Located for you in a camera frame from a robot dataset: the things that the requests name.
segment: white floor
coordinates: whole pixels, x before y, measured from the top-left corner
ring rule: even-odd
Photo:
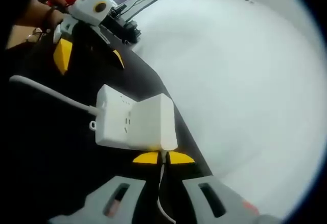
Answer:
[[[245,0],[160,0],[134,51],[162,78],[214,175],[285,217],[327,138],[326,66],[280,15]]]

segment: black table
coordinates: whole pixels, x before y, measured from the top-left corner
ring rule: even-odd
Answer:
[[[32,43],[25,43],[8,53],[15,63],[8,68],[10,75],[29,77],[88,105],[95,105],[103,84],[136,101],[160,93],[169,96],[155,71],[119,39],[105,34],[120,52],[124,70],[113,67],[110,59],[91,49],[82,48],[81,35],[74,43],[69,70],[61,76],[52,59],[54,46],[49,34],[32,50]],[[10,204],[21,205],[19,217],[25,220],[26,215],[36,223],[75,212],[83,206],[87,194],[119,174],[141,153],[98,146],[94,132],[88,128],[94,117],[85,111],[24,84],[9,83],[8,88],[8,179],[13,189],[9,194],[15,196]],[[204,176],[211,174],[176,107],[175,128],[177,151],[194,158]]]

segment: electrical outlet socket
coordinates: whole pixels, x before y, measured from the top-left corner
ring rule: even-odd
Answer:
[[[99,114],[90,122],[101,146],[136,150],[177,148],[174,103],[164,94],[136,102],[103,85],[97,95]]]

